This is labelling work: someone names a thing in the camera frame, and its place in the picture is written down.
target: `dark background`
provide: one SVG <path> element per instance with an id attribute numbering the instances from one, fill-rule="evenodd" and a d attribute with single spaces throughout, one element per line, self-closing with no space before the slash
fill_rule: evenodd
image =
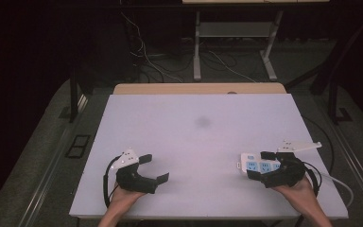
<path id="1" fill-rule="evenodd" d="M 171 54 L 178 54 L 181 36 L 194 35 L 194 12 L 135 15 L 146 42 Z M 222 17 L 207 16 L 214 20 Z M 223 16 L 236 19 L 235 13 Z M 361 22 L 363 8 L 287 10 L 278 36 L 280 41 L 341 39 L 350 36 Z M 0 1 L 0 188 L 72 68 L 78 72 L 84 93 L 91 93 L 95 86 L 132 80 L 122 76 L 135 73 L 128 54 L 132 42 L 127 42 L 132 32 L 125 30 L 124 20 L 115 11 L 56 9 L 55 3 L 48 1 Z M 363 33 L 337 75 L 363 110 Z"/>

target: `white cable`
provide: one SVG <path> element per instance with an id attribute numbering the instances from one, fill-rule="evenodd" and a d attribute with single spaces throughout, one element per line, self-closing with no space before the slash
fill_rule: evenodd
<path id="1" fill-rule="evenodd" d="M 132 25 L 134 25 L 137 28 L 137 34 L 138 34 L 138 38 L 141 41 L 141 46 L 140 49 L 138 49 L 137 51 L 140 51 L 141 49 L 143 49 L 143 39 L 141 39 L 141 34 L 140 34 L 140 27 L 138 27 L 138 25 L 136 25 L 131 19 L 129 19 L 129 17 L 127 17 L 123 12 L 120 12 L 122 14 L 122 16 Z"/>
<path id="2" fill-rule="evenodd" d="M 346 183 L 343 183 L 343 182 L 339 181 L 338 179 L 329 176 L 328 174 L 321 173 L 320 175 L 322 175 L 323 177 L 329 178 L 330 180 L 332 180 L 336 183 L 339 183 L 340 185 L 344 186 L 350 192 L 350 200 L 346 204 L 346 207 L 349 208 L 349 206 L 353 203 L 353 200 L 354 200 L 353 190 Z"/>
<path id="3" fill-rule="evenodd" d="M 157 66 L 155 66 L 155 64 L 153 64 L 150 60 L 149 60 L 149 57 L 147 55 L 147 49 L 146 49 L 146 44 L 144 43 L 143 39 L 141 38 L 141 34 L 140 34 L 140 27 L 138 27 L 138 25 L 136 25 L 134 22 L 132 22 L 125 14 L 123 14 L 123 12 L 121 12 L 122 16 L 128 21 L 130 22 L 132 25 L 134 25 L 135 27 L 137 27 L 137 33 L 138 33 L 138 38 L 140 39 L 140 42 L 141 42 L 141 47 L 140 49 L 138 49 L 137 51 L 140 51 L 143 49 L 144 51 L 144 56 L 146 57 L 146 60 L 152 65 L 152 67 L 154 67 L 156 70 L 158 70 L 162 75 L 165 75 L 171 79 L 176 79 L 178 82 L 181 82 L 182 81 L 178 78 L 175 78 L 175 77 L 171 77 L 170 75 L 162 72 Z"/>
<path id="4" fill-rule="evenodd" d="M 131 51 L 130 51 L 130 54 L 134 55 L 137 58 L 143 58 L 144 57 L 144 55 L 138 55 L 138 54 L 135 54 L 135 53 L 133 53 Z M 167 56 L 167 55 L 166 54 L 150 54 L 150 55 L 147 55 L 147 56 L 151 58 L 151 57 L 163 57 L 163 56 Z"/>
<path id="5" fill-rule="evenodd" d="M 251 79 L 251 78 L 249 78 L 249 77 L 247 77 L 247 76 L 244 76 L 244 75 L 242 75 L 242 74 L 240 74 L 240 73 L 237 73 L 237 72 L 235 72 L 233 69 L 231 69 L 220 57 L 218 57 L 217 56 L 217 54 L 216 53 L 214 53 L 214 52 L 212 52 L 212 51 L 209 51 L 209 53 L 211 53 L 211 54 L 213 54 L 215 57 L 217 57 L 218 59 L 219 59 L 219 61 L 223 64 L 223 66 L 225 66 L 229 71 L 231 71 L 232 73 L 235 73 L 235 74 L 237 74 L 238 76 L 241 76 L 241 77 L 243 77 L 243 78 L 246 78 L 246 79 L 249 79 L 249 80 L 251 80 L 252 82 L 255 82 L 256 83 L 256 81 L 255 80 L 253 80 L 253 79 Z"/>
<path id="6" fill-rule="evenodd" d="M 165 76 L 167 76 L 167 77 L 169 77 L 169 78 L 172 78 L 172 79 L 175 79 L 175 80 L 177 80 L 178 82 L 180 82 L 180 83 L 182 83 L 182 81 L 180 80 L 180 79 L 178 79 L 178 78 L 175 78 L 175 77 L 171 77 L 170 75 L 168 75 L 168 74 L 166 74 L 166 73 L 164 73 L 164 72 L 162 72 L 155 64 L 153 64 L 150 60 L 149 60 L 149 58 L 148 58 L 148 56 L 147 56 L 147 51 L 146 51 L 146 45 L 143 43 L 143 50 L 144 50 L 144 56 L 146 56 L 146 59 L 147 59 L 147 61 L 151 64 L 151 66 L 152 67 L 154 67 L 156 70 L 158 70 L 162 75 L 165 75 Z"/>

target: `metal frame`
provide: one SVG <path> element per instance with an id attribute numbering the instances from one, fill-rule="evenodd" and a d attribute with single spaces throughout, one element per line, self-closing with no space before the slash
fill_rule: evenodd
<path id="1" fill-rule="evenodd" d="M 279 10 L 273 22 L 256 23 L 202 23 L 199 19 L 199 11 L 196 12 L 196 37 L 194 49 L 194 81 L 201 81 L 199 62 L 199 37 L 268 37 L 268 44 L 260 51 L 261 59 L 271 81 L 277 79 L 269 54 L 282 20 L 283 11 Z"/>

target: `gray floor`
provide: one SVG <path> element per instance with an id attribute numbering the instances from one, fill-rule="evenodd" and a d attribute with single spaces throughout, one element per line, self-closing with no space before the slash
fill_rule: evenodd
<path id="1" fill-rule="evenodd" d="M 278 82 L 287 83 L 326 59 L 334 46 L 333 41 L 308 41 L 276 43 L 270 59 L 278 76 Z M 263 41 L 245 40 L 237 43 L 208 41 L 201 45 L 201 82 L 250 82 L 225 69 L 218 59 L 208 51 L 213 51 L 234 71 L 257 82 L 267 82 L 267 74 L 258 51 L 265 46 Z M 173 71 L 164 76 L 164 82 L 193 81 L 192 45 L 184 44 L 182 58 L 169 59 L 159 50 L 148 50 L 151 61 L 161 70 Z M 143 67 L 140 82 L 161 80 L 152 67 Z M 363 183 L 355 166 L 349 165 L 347 150 L 352 151 L 363 167 L 363 113 L 353 103 L 350 96 L 339 89 L 338 107 L 345 108 L 353 121 L 333 125 L 326 116 L 326 97 L 312 96 L 308 87 L 311 79 L 294 87 L 290 93 L 309 129 L 314 141 L 321 141 L 320 156 L 326 166 L 331 163 L 332 146 L 336 161 L 332 176 L 345 182 L 354 191 L 354 202 L 348 208 L 348 219 L 333 220 L 335 226 L 363 226 Z M 93 95 L 80 102 L 80 114 L 73 124 L 68 123 L 70 102 L 69 83 L 64 83 L 52 98 L 39 126 L 30 138 L 21 158 L 13 169 L 0 192 L 0 226 L 77 226 L 78 220 L 68 215 L 78 181 L 83 171 L 88 152 L 96 134 L 100 117 L 112 88 L 96 88 Z M 78 134 L 90 135 L 91 139 L 81 159 L 65 158 Z M 344 187 L 337 185 L 344 201 L 350 198 Z M 270 226 L 274 220 L 264 223 Z M 277 226 L 294 226 L 296 219 L 284 220 Z M 79 226 L 96 226 L 98 220 L 81 220 Z M 124 226 L 133 226 L 125 222 Z M 167 222 L 161 226 L 258 226 L 258 223 L 243 222 Z"/>

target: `gray spot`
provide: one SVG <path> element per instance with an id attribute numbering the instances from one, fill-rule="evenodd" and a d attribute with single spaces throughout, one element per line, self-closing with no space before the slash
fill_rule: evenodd
<path id="1" fill-rule="evenodd" d="M 211 120 L 206 116 L 201 116 L 196 120 L 196 125 L 199 128 L 209 128 L 211 126 Z"/>

